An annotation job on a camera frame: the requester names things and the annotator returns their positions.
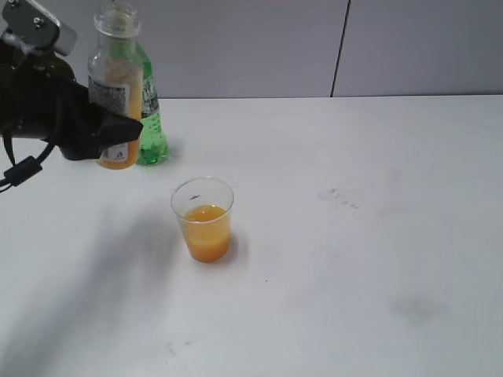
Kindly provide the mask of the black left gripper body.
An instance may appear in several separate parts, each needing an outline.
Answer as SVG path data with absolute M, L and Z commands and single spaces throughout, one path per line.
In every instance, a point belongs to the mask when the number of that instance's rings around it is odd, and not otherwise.
M 70 65 L 54 51 L 23 52 L 1 42 L 1 135 L 44 139 L 56 122 L 56 100 L 79 95 Z

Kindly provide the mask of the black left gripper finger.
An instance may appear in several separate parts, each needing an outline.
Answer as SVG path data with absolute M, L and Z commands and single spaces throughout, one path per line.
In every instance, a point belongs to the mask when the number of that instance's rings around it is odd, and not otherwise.
M 57 146 L 66 159 L 98 159 L 105 149 L 135 141 L 140 136 L 140 121 L 89 102 L 85 86 L 76 82 L 60 83 L 57 96 L 62 105 Z

